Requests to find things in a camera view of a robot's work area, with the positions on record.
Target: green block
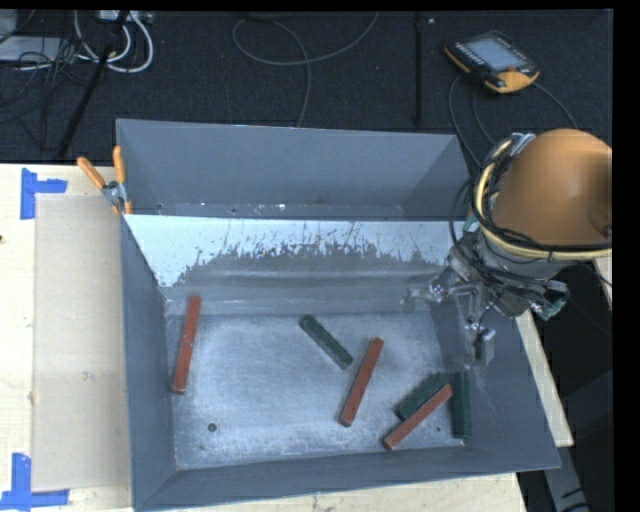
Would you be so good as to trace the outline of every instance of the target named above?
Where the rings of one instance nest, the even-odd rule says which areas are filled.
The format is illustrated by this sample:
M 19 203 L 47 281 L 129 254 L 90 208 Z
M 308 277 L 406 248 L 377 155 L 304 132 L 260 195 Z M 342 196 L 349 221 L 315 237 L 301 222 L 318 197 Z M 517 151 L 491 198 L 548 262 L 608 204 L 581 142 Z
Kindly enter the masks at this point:
M 452 373 L 450 376 L 453 396 L 451 397 L 451 413 L 453 416 L 453 437 L 471 438 L 471 389 L 469 374 Z
M 311 315 L 304 315 L 298 325 L 340 368 L 344 370 L 353 362 L 351 354 Z
M 436 373 L 423 380 L 418 387 L 396 406 L 396 416 L 402 421 L 406 420 L 420 409 L 427 400 L 440 391 L 447 382 L 449 382 L 449 376 L 446 373 Z

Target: blue tape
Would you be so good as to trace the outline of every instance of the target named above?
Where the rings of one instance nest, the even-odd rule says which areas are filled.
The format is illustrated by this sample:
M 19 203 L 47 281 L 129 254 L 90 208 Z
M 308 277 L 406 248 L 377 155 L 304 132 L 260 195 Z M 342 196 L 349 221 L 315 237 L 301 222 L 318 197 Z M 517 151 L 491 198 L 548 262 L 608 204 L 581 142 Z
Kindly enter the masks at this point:
M 31 492 L 31 457 L 21 453 L 11 456 L 11 490 L 0 496 L 0 510 L 30 512 L 32 507 L 66 505 L 69 489 L 51 492 Z
M 22 192 L 20 197 L 20 218 L 33 219 L 36 216 L 37 193 L 63 194 L 67 190 L 65 180 L 38 181 L 38 174 L 22 168 Z

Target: yellow device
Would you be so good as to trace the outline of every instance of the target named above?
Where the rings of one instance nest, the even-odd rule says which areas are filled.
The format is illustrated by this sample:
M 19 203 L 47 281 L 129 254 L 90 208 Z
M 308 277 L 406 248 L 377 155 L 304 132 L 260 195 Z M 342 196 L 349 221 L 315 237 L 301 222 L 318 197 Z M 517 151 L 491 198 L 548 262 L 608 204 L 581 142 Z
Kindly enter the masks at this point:
M 471 80 L 501 94 L 524 89 L 540 75 L 538 66 L 497 32 L 449 41 L 444 53 Z

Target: black carpet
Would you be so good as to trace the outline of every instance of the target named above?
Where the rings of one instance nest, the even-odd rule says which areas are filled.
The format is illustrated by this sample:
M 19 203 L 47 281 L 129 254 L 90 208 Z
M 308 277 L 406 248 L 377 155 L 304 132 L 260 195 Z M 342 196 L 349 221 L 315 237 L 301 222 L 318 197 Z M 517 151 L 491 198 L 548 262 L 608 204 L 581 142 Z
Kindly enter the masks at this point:
M 29 11 L 21 11 L 21 16 Z M 106 40 L 108 25 L 95 22 L 92 13 L 81 11 L 79 21 L 86 41 L 97 49 Z M 155 53 L 151 67 L 139 74 L 104 74 L 66 161 L 84 155 L 95 164 L 110 164 L 117 118 L 295 126 L 305 105 L 309 70 L 304 65 L 266 65 L 239 51 L 232 38 L 233 28 L 247 19 L 247 14 L 157 12 L 148 25 Z M 268 13 L 262 15 L 274 19 Z M 314 58 L 354 41 L 374 15 L 279 13 L 275 21 L 285 28 L 248 19 L 238 27 L 237 37 L 247 51 L 272 60 L 302 59 L 297 38 Z M 300 125 L 453 133 L 448 97 L 459 72 L 444 56 L 443 43 L 497 30 L 539 65 L 542 72 L 537 83 L 564 105 L 577 126 L 612 145 L 613 11 L 424 12 L 424 108 L 418 127 L 414 124 L 414 16 L 413 11 L 383 12 L 354 47 L 310 64 L 309 97 Z M 38 10 L 21 33 L 69 34 L 72 21 L 70 12 Z M 141 63 L 145 58 L 143 38 L 139 31 L 132 32 L 137 33 L 136 62 Z M 63 69 L 35 72 L 14 68 L 15 63 L 0 66 L 0 161 L 52 163 L 94 65 L 77 61 Z M 477 116 L 472 108 L 474 95 Z M 497 96 L 461 80 L 453 90 L 453 108 L 461 135 L 477 158 L 484 157 L 491 147 L 479 122 L 492 139 L 514 131 L 540 133 L 571 126 L 567 113 L 535 87 Z M 472 165 L 472 157 L 467 157 Z M 583 270 L 570 269 L 560 276 L 569 283 L 580 309 L 569 305 L 557 318 L 538 322 L 562 397 L 612 366 L 611 339 L 601 332 L 610 332 L 611 316 L 599 284 Z M 605 428 L 592 438 L 598 439 L 601 449 L 591 450 L 591 459 L 586 453 L 576 461 L 585 475 L 583 484 L 591 486 L 585 487 L 585 493 L 597 504 L 592 510 L 608 510 L 613 503 L 613 479 L 598 482 L 589 475 L 597 468 L 613 467 L 613 430 L 612 426 Z M 542 486 L 536 485 L 539 479 L 527 483 L 527 478 L 521 475 L 521 484 L 535 501 L 532 492 Z

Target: red block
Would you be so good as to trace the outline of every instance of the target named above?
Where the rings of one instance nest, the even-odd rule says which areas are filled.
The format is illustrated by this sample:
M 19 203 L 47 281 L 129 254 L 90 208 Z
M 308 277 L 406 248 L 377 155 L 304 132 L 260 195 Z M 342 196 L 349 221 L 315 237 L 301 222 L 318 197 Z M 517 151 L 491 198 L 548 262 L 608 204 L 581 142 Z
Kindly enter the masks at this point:
M 367 353 L 365 354 L 364 359 L 362 360 L 362 364 L 360 365 L 360 370 L 358 370 L 356 380 L 353 382 L 353 385 L 351 387 L 349 398 L 347 398 L 347 401 L 342 408 L 342 414 L 340 415 L 339 421 L 340 424 L 344 425 L 345 427 L 350 427 L 356 417 L 356 413 L 358 412 L 358 408 L 360 407 L 360 402 L 362 402 L 364 392 L 367 390 L 369 379 L 371 379 L 373 369 L 378 362 L 378 356 L 380 355 L 383 344 L 384 341 L 382 341 L 380 338 L 373 338 L 371 340 L 371 343 L 369 344 Z
M 407 437 L 413 429 L 415 429 L 422 421 L 424 421 L 429 414 L 435 411 L 441 404 L 445 403 L 449 398 L 453 396 L 453 391 L 451 389 L 451 384 L 445 384 L 440 388 L 440 390 L 433 395 L 433 397 L 427 400 L 420 409 L 414 412 L 411 416 L 409 416 L 405 421 L 403 421 L 400 425 L 396 427 L 396 429 L 391 432 L 387 437 L 382 441 L 382 446 L 385 449 L 391 451 L 393 450 L 402 440 Z
M 193 340 L 196 337 L 196 328 L 198 326 L 200 302 L 200 297 L 197 295 L 189 297 L 180 349 L 178 350 L 178 360 L 176 361 L 176 371 L 173 375 L 173 385 L 171 386 L 171 392 L 178 395 L 184 394 L 187 389 L 187 377 L 189 376 L 191 354 L 193 353 Z

